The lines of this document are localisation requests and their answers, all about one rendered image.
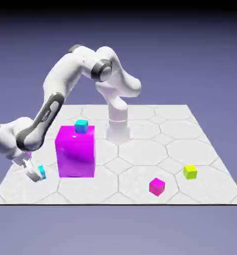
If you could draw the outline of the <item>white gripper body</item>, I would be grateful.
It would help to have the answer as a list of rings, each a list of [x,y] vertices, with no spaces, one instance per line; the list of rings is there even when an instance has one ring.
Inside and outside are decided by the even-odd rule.
[[[41,174],[37,169],[33,166],[31,160],[23,160],[23,167],[25,169],[26,175],[33,181],[37,182],[41,180]]]

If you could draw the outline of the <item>small cyan cube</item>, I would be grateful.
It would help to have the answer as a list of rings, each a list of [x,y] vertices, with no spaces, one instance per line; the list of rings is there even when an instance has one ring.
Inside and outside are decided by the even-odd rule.
[[[44,166],[43,165],[39,165],[37,168],[38,168],[38,170],[40,172],[41,180],[46,179],[46,173],[45,173]]]
[[[77,120],[74,123],[74,129],[76,133],[87,133],[88,131],[88,120]]]

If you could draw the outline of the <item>small magenta cube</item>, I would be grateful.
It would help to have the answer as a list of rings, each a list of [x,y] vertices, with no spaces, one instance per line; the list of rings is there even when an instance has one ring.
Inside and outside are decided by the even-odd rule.
[[[149,183],[149,192],[155,196],[160,196],[165,190],[165,182],[155,178]]]

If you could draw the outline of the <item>small yellow-green cube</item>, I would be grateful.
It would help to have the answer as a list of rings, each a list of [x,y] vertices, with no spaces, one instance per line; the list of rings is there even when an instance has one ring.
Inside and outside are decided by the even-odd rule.
[[[197,177],[197,169],[194,165],[185,165],[183,170],[183,175],[186,179],[196,179]]]

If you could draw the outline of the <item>large magenta box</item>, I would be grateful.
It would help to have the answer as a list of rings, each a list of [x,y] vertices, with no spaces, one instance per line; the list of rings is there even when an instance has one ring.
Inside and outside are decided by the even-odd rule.
[[[95,126],[89,126],[86,133],[76,133],[74,126],[61,126],[55,149],[60,177],[94,177]]]

